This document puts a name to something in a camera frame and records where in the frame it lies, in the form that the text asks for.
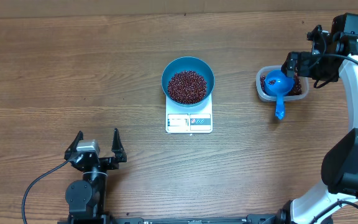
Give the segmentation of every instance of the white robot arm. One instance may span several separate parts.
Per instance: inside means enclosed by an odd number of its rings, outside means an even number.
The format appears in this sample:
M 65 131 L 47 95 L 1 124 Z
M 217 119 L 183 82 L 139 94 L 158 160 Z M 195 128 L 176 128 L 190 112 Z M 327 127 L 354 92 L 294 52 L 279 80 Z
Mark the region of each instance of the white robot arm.
M 358 61 L 358 55 L 350 55 L 349 57 Z M 346 92 L 349 131 L 351 131 L 353 128 L 358 128 L 358 65 L 344 60 L 339 68 L 339 77 L 342 79 Z M 318 220 L 315 220 L 315 218 L 338 200 L 357 202 L 358 198 L 354 195 L 342 193 L 331 194 L 328 186 L 320 180 L 304 196 L 292 201 L 290 206 L 291 220 L 297 224 L 310 224 L 314 221 L 320 224 L 325 218 L 339 210 L 341 206 L 337 205 Z
M 349 133 L 324 158 L 322 180 L 284 206 L 284 218 L 279 219 L 285 224 L 330 223 L 335 211 L 358 201 L 358 15 L 335 17 L 331 33 L 318 25 L 308 33 L 308 40 L 313 41 L 311 52 L 290 52 L 282 72 L 288 77 L 310 77 L 316 80 L 315 88 L 341 78 Z M 317 86 L 320 80 L 325 82 Z

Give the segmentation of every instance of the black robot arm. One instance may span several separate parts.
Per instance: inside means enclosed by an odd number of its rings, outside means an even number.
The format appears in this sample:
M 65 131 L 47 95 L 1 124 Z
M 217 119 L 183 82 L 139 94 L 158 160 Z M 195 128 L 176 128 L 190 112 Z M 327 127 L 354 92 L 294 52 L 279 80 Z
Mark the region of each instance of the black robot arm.
M 96 140 L 84 141 L 80 131 L 65 152 L 72 166 L 83 172 L 83 179 L 71 183 L 66 189 L 69 216 L 59 224 L 110 224 L 114 219 L 104 211 L 107 170 L 119 168 L 120 162 L 127 161 L 118 129 L 114 130 L 112 142 L 114 157 L 99 158 L 99 144 Z
M 282 72 L 291 78 L 297 75 L 337 82 L 344 57 L 333 55 L 358 55 L 358 15 L 345 13 L 335 17 L 331 32 L 317 25 L 307 34 L 307 39 L 313 42 L 311 51 L 288 53 Z

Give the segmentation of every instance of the scoop handle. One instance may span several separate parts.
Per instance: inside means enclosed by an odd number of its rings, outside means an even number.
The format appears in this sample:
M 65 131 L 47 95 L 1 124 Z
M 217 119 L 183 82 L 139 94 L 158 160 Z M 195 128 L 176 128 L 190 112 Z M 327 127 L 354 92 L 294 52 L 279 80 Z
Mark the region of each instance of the scoop handle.
M 284 96 L 283 95 L 277 95 L 275 115 L 278 119 L 283 119 L 285 116 Z

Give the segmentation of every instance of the blue bowl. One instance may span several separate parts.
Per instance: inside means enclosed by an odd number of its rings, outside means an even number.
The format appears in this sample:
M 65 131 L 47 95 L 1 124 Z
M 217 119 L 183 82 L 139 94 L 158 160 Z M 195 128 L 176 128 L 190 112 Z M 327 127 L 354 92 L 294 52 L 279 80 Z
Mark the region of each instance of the blue bowl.
M 168 93 L 169 81 L 176 73 L 180 73 L 184 70 L 195 71 L 196 73 L 202 75 L 206 81 L 206 95 L 204 99 L 198 103 L 193 103 L 190 105 L 178 103 L 169 96 Z M 203 62 L 202 60 L 195 57 L 181 57 L 175 59 L 174 61 L 168 64 L 168 66 L 165 68 L 164 72 L 162 73 L 161 83 L 162 83 L 162 90 L 170 100 L 172 100 L 179 106 L 192 107 L 192 106 L 200 105 L 205 99 L 207 99 L 207 97 L 210 96 L 215 86 L 215 76 L 214 73 L 212 72 L 212 69 L 208 66 L 208 64 Z

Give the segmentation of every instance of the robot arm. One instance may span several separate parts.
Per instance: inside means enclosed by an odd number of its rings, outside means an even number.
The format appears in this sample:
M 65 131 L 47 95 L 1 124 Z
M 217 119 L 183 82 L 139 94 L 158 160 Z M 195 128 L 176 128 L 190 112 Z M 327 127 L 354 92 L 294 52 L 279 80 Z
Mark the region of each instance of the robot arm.
M 59 224 L 112 224 L 113 217 L 104 211 L 107 171 L 119 168 L 119 163 L 127 162 L 126 152 L 121 144 L 118 129 L 114 129 L 111 151 L 114 157 L 99 157 L 99 144 L 96 140 L 84 141 L 80 131 L 65 151 L 65 160 L 83 172 L 83 179 L 71 183 L 66 190 L 69 206 L 67 222 Z
M 322 180 L 287 208 L 291 222 L 297 224 L 321 223 L 342 207 L 340 201 L 358 201 L 358 65 L 343 58 L 322 57 L 335 54 L 358 61 L 358 15 L 335 17 L 331 33 L 318 25 L 308 33 L 308 40 L 313 41 L 311 52 L 290 52 L 282 72 L 288 77 L 310 77 L 316 80 L 315 88 L 342 78 L 350 132 L 324 158 Z M 320 80 L 325 82 L 317 86 Z

